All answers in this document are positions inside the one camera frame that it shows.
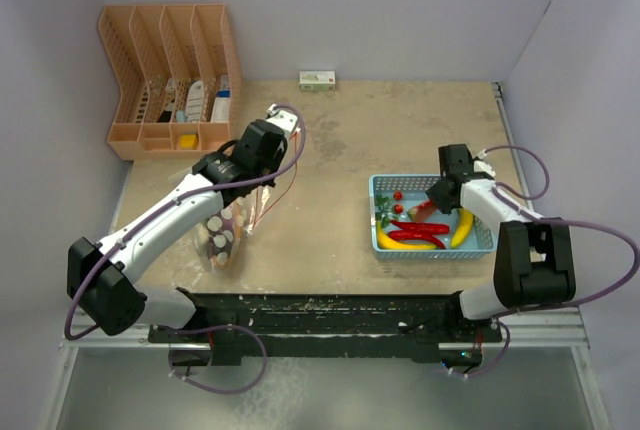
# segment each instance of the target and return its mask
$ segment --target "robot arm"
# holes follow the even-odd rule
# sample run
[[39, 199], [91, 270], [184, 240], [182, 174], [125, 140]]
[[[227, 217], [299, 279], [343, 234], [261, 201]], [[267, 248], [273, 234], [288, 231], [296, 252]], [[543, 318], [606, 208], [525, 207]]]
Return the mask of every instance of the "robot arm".
[[466, 145], [440, 147], [438, 154], [441, 179], [427, 191], [431, 201], [442, 213], [469, 210], [498, 235], [493, 278], [460, 293], [462, 316], [480, 320], [571, 300], [576, 285], [569, 229], [541, 222], [542, 215], [502, 192], [493, 169], [474, 160]]
[[[256, 120], [247, 127], [231, 155], [218, 151], [203, 157], [175, 190], [129, 225], [95, 245], [81, 238], [69, 248], [67, 293], [72, 298], [88, 273], [108, 254], [79, 300], [79, 306], [106, 334], [121, 333], [138, 321], [182, 328], [193, 316], [194, 304], [179, 290], [143, 293], [137, 282], [188, 230], [259, 186], [248, 183], [224, 188], [226, 184], [278, 170], [298, 118], [276, 106], [268, 115], [267, 120]], [[273, 180], [264, 184], [275, 185]]]

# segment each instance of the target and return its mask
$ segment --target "banana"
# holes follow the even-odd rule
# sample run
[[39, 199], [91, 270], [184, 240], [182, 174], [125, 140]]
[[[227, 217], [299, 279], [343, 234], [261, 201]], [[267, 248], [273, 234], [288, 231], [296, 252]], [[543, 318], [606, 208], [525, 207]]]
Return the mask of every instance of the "banana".
[[453, 234], [453, 238], [451, 239], [451, 248], [456, 248], [462, 245], [473, 228], [473, 214], [464, 208], [461, 208], [458, 212], [460, 213], [460, 221], [458, 222], [458, 228], [456, 228], [456, 232]]
[[376, 237], [378, 238], [380, 248], [385, 250], [435, 250], [436, 248], [436, 246], [431, 243], [410, 245], [408, 243], [396, 242], [382, 231], [380, 222], [376, 222]]

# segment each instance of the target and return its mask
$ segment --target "plastic bag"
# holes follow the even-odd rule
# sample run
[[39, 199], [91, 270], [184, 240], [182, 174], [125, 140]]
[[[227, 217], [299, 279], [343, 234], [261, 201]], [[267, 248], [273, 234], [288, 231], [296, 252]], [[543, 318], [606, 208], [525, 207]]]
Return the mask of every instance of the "plastic bag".
[[[178, 185], [190, 170], [187, 168], [171, 175], [169, 181]], [[257, 188], [191, 230], [192, 241], [205, 270], [222, 269], [232, 263], [243, 238], [251, 235], [267, 208], [270, 195], [268, 187]]]

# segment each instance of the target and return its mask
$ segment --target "yellow item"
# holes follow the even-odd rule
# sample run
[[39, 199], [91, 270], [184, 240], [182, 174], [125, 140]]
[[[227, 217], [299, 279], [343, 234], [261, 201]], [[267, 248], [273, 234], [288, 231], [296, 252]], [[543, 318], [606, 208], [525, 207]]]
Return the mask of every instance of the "yellow item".
[[393, 238], [382, 231], [380, 222], [376, 222], [376, 237], [378, 238], [378, 245], [380, 248], [385, 250], [435, 250], [436, 248], [432, 243], [410, 245], [408, 243], [396, 242]]
[[458, 228], [456, 228], [453, 238], [451, 239], [451, 248], [456, 248], [462, 245], [473, 228], [473, 214], [464, 208], [461, 208], [458, 212], [460, 219], [458, 221]]
[[181, 135], [180, 148], [182, 148], [183, 150], [195, 150], [196, 148], [198, 148], [198, 136], [197, 135]]

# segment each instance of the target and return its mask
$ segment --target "blue plastic basket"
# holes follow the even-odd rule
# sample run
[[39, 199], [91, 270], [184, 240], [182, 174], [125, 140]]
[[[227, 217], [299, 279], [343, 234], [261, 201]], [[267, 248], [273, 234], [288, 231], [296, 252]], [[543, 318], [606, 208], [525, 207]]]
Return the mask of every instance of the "blue plastic basket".
[[[440, 179], [440, 175], [373, 175], [369, 179], [369, 209], [371, 212], [371, 242], [376, 251], [376, 257], [381, 259], [389, 258], [480, 258], [497, 247], [497, 238], [484, 224], [474, 218], [473, 229], [467, 239], [457, 248], [446, 250], [384, 250], [378, 246], [376, 237], [376, 207], [374, 203], [375, 195], [392, 196], [394, 192], [403, 193], [402, 205], [409, 209], [426, 200], [425, 192]], [[454, 211], [451, 215], [444, 215], [440, 212], [434, 213], [429, 222], [445, 223], [451, 227], [449, 235], [438, 235], [438, 238], [447, 246], [451, 242], [451, 237], [458, 226], [458, 213]], [[389, 225], [383, 230], [388, 231], [397, 228]]]

